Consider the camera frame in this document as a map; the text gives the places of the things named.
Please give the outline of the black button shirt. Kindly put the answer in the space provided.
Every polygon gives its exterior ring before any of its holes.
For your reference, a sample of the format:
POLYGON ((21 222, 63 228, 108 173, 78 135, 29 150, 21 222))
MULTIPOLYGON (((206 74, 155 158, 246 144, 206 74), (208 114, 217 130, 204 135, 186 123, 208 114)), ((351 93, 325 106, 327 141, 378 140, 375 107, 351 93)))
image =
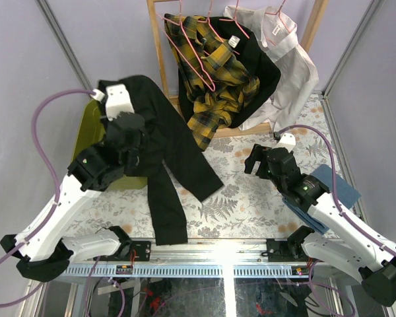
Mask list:
POLYGON ((195 142, 191 130, 157 84, 144 75, 118 80, 129 92, 135 113, 145 119, 147 140, 130 176, 147 178, 148 206, 157 245, 187 242, 187 220, 175 178, 199 201, 223 186, 195 142))

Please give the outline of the yellow plaid flannel shirt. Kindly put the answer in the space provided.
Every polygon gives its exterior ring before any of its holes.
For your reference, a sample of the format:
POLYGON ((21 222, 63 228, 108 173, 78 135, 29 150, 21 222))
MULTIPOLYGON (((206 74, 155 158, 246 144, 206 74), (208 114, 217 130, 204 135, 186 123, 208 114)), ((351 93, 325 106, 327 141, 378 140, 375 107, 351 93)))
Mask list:
MULTIPOLYGON (((166 13, 164 18, 178 22, 178 15, 166 13)), ((223 38, 221 42, 208 24, 201 23, 205 17, 186 16, 182 20, 204 68, 216 85, 215 91, 210 91, 178 53, 174 45, 201 72, 179 26, 164 20, 165 34, 178 64, 181 88, 185 90, 186 100, 192 103, 192 115, 186 120, 187 126, 197 145, 205 150, 217 129, 230 126, 234 117, 255 98, 260 82, 237 60, 236 50, 228 40, 223 38)))

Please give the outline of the pink wire hanger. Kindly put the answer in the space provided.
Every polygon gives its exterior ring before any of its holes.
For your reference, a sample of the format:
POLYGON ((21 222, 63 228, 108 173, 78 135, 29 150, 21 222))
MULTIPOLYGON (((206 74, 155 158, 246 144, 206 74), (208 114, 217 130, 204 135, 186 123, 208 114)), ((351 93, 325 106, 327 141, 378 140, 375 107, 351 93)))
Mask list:
POLYGON ((187 32, 183 26, 183 20, 182 20, 182 1, 179 1, 179 13, 178 13, 178 22, 174 22, 170 19, 164 18, 163 16, 160 16, 161 20, 165 20, 169 23, 172 23, 174 25, 178 25, 181 32, 183 33, 183 36, 185 37, 185 40, 187 41, 189 47, 191 48, 191 51, 193 52, 200 68, 201 68, 201 72, 198 72, 193 66, 192 64, 189 62, 189 60, 181 53, 181 51, 178 49, 178 47, 176 45, 174 45, 178 51, 178 53, 184 58, 184 60, 187 62, 187 64, 192 68, 192 70, 196 73, 196 75, 202 80, 203 84, 206 85, 210 91, 214 92, 216 85, 214 83, 214 81, 212 80, 211 76, 207 73, 206 69, 204 68, 204 65, 201 61, 201 58, 199 56, 199 54, 197 53, 197 51, 195 50, 190 37, 187 35, 187 32))

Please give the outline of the pink hanger of plaid shirt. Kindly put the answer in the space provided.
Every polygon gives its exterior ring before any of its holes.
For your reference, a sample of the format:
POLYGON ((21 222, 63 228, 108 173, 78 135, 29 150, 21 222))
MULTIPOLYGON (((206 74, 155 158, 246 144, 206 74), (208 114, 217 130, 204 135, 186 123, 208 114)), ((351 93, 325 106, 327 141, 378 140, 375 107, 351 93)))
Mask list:
MULTIPOLYGON (((214 1, 211 0, 211 4, 209 6, 209 10, 207 13, 207 17, 205 18, 205 20, 201 20, 201 23, 205 23, 209 25, 209 28, 214 32, 214 34, 216 35, 216 37, 223 42, 224 39, 218 34, 218 32, 213 28, 212 24, 211 24, 211 11, 212 11, 212 7, 213 7, 213 3, 214 1)), ((236 19, 236 15, 234 15, 233 18, 228 19, 228 18, 223 18, 222 21, 224 22, 234 22, 236 24, 236 26, 241 30, 241 32, 247 37, 249 38, 249 36, 247 35, 246 32, 244 32, 243 28, 238 24, 238 21, 236 19)), ((240 39, 237 39, 235 36, 233 36, 233 40, 229 40, 228 44, 234 49, 237 45, 238 42, 240 41, 240 39)))

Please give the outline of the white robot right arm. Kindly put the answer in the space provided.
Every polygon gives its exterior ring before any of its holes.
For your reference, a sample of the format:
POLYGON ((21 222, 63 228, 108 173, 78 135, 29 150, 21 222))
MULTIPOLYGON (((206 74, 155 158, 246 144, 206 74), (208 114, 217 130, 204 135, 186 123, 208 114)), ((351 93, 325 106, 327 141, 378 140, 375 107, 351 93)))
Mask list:
POLYGON ((323 182, 301 173, 292 151, 255 144, 245 161, 245 172, 251 173, 256 163, 257 176, 272 181, 285 202, 344 241, 330 242, 314 229, 302 227, 290 238, 289 256, 298 261, 308 256, 332 265, 359 282, 377 303, 392 306, 396 301, 396 243, 335 202, 323 182))

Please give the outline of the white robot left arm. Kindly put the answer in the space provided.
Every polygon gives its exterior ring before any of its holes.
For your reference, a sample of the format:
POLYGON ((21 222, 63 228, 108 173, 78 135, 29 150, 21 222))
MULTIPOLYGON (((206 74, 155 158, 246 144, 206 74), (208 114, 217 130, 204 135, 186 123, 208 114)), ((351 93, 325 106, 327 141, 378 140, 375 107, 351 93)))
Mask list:
POLYGON ((139 165, 139 150, 147 140, 145 119, 122 112, 107 123, 101 141, 81 151, 68 167, 60 196, 52 198, 40 214, 19 234, 4 236, 6 252, 14 247, 19 273, 39 282, 59 277, 73 262, 103 256, 126 260, 132 241, 119 226, 78 238, 65 236, 76 214, 112 183, 130 176, 139 165))

